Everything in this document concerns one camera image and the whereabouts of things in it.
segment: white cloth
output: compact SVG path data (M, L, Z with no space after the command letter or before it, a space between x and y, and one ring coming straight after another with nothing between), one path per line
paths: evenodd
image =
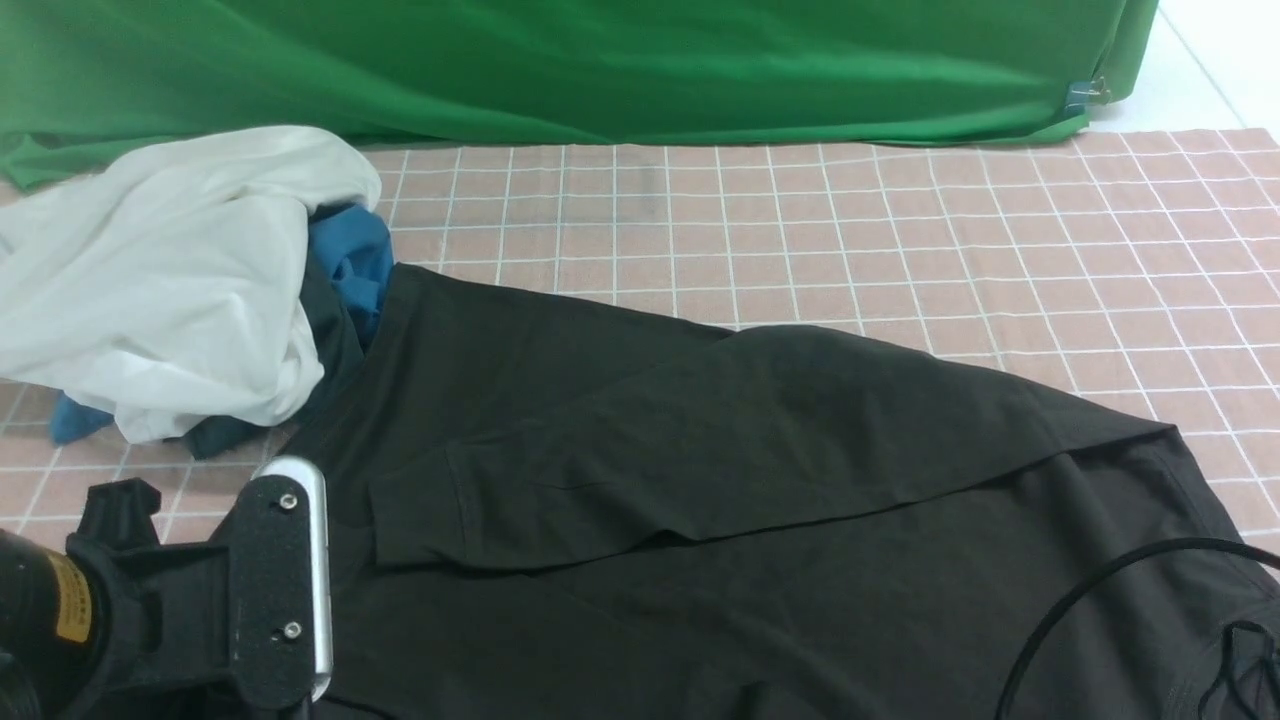
M0 208L0 377L115 414L129 442L275 425L324 375L298 302L307 217L381 193L353 147L271 127L143 147Z

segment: black cylinder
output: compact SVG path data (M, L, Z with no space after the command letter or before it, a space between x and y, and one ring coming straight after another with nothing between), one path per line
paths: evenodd
M45 717L60 712L93 667L105 610L74 561L0 530L0 707L33 694Z

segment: yellow label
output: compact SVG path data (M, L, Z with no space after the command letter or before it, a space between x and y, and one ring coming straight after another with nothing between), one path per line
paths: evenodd
M67 557L46 552L58 577L58 637L73 643L88 642L93 625L93 597L88 593L84 573Z

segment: green fabric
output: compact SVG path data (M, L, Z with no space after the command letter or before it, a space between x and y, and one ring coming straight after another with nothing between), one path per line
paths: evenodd
M1156 0L0 0L20 187L174 137L1056 141L1132 90Z

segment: black cable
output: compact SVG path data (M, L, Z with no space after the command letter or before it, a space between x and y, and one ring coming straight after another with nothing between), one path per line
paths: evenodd
M1280 556L1265 550L1258 550L1253 546L1220 538L1176 538L1144 544L1121 555L1120 557L1116 557L1076 583L1070 592L1053 603L1053 607L1044 614L1044 618L1041 619L1039 624L1036 625L1036 629L1032 630L1032 634L1023 644L1023 650L1018 653L1018 660L1014 661L1014 667L1009 671L1009 678L1005 680L1005 688L1000 693L1000 702L996 705L996 720L1007 720L1010 710L1014 705L1014 697L1018 694L1018 687L1021 684L1023 676L1027 674L1027 669L1032 664L1032 659L1036 657L1036 652L1039 651L1041 644L1044 643L1044 638L1047 638L1059 621L1066 616L1073 605L1079 602L1080 598L1088 594L1088 592L1097 587L1098 583L1106 580L1111 575L1115 575L1120 570L1124 570L1129 565L1156 555L1165 555L1166 552L1178 552L1183 550L1211 550L1215 552L1225 552L1228 555L1253 560L1254 562L1280 570ZM1268 683L1280 685L1280 678L1275 678L1274 669L1268 671Z

